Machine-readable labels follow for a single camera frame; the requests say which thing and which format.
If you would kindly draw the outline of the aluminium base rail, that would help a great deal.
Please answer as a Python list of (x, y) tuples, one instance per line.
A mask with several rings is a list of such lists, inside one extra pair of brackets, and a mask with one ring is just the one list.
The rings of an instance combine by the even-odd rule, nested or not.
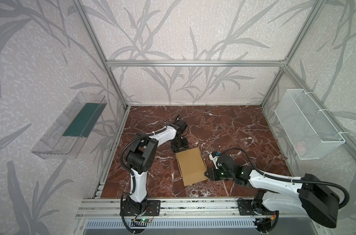
[[(146, 210), (149, 218), (236, 218), (258, 217), (238, 207), (237, 197), (159, 198), (159, 206)], [(76, 219), (120, 218), (120, 199), (84, 199)]]

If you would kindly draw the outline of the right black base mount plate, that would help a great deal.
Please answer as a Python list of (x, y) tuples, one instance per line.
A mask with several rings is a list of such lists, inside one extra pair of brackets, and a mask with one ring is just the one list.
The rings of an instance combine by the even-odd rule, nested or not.
[(272, 216), (274, 211), (268, 210), (261, 199), (243, 199), (237, 200), (238, 211), (240, 215), (253, 216)]

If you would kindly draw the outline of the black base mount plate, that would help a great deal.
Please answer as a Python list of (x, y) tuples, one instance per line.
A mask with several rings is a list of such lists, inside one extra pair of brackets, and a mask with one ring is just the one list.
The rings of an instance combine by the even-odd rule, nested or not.
[(253, 216), (272, 216), (274, 211), (268, 210), (261, 199), (243, 199), (237, 200), (238, 211), (240, 215)]
[(160, 200), (144, 200), (140, 203), (133, 200), (123, 200), (121, 203), (121, 216), (159, 216)]

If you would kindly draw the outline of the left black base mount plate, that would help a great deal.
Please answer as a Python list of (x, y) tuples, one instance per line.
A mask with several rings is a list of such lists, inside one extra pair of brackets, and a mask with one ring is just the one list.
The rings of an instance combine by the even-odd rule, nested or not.
[(140, 203), (133, 200), (123, 200), (121, 203), (121, 216), (159, 216), (160, 200), (144, 200)]

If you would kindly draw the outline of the brown cardboard box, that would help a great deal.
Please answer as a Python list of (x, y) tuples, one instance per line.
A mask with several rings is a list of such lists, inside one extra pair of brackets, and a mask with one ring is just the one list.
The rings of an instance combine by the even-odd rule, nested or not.
[(176, 158), (185, 187), (207, 180), (207, 167), (198, 147), (179, 152)]

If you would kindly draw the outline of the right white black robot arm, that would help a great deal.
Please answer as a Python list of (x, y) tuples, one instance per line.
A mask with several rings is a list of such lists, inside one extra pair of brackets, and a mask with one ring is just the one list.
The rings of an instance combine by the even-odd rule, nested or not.
[(267, 220), (255, 221), (260, 231), (266, 233), (274, 226), (280, 212), (310, 217), (316, 223), (336, 228), (340, 198), (312, 174), (303, 178), (268, 174), (253, 166), (240, 166), (229, 155), (214, 152), (215, 166), (204, 176), (211, 181), (233, 183), (257, 189), (252, 199), (237, 201), (240, 215), (265, 215)]

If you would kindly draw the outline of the clear plastic wall bin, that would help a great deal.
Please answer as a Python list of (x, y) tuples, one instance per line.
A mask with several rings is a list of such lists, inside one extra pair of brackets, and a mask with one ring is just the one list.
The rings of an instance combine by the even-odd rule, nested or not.
[(104, 95), (78, 92), (31, 152), (44, 159), (75, 159), (102, 115)]

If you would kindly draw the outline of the aluminium cage frame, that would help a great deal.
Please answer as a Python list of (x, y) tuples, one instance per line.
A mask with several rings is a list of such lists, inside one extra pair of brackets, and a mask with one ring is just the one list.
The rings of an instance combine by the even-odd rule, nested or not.
[(101, 65), (105, 69), (105, 73), (110, 78), (118, 94), (121, 96), (123, 105), (126, 105), (125, 98), (120, 91), (119, 85), (110, 71), (111, 67), (278, 67), (279, 71), (275, 76), (271, 86), (269, 87), (266, 96), (262, 101), (264, 106), (267, 100), (272, 95), (272, 91), (276, 88), (283, 74), (289, 76), (291, 81), (300, 89), (303, 89), (313, 101), (322, 108), (324, 114), (339, 131), (345, 131), (344, 127), (335, 119), (332, 112), (327, 111), (325, 105), (314, 95), (313, 91), (298, 77), (297, 73), (290, 67), (291, 60), (298, 51), (299, 46), (303, 43), (310, 29), (315, 24), (315, 21), (321, 14), (323, 8), (328, 1), (314, 1), (312, 10), (308, 18), (305, 20), (301, 30), (293, 42), (287, 56), (283, 60), (106, 60), (104, 53), (100, 47), (99, 41), (95, 35), (95, 31), (91, 26), (87, 11), (81, 1), (73, 1), (73, 8), (80, 17), (97, 55), (100, 58)]

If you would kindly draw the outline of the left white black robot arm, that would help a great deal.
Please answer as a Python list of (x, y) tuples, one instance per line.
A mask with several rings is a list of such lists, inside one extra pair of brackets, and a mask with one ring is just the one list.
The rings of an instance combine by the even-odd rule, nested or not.
[(165, 124), (157, 131), (136, 134), (124, 147), (120, 155), (120, 164), (130, 173), (130, 192), (124, 193), (126, 198), (121, 200), (120, 215), (140, 215), (146, 211), (147, 175), (154, 162), (157, 148), (170, 142), (173, 153), (188, 150), (188, 140), (183, 136), (187, 128), (187, 123), (178, 115), (176, 120)]

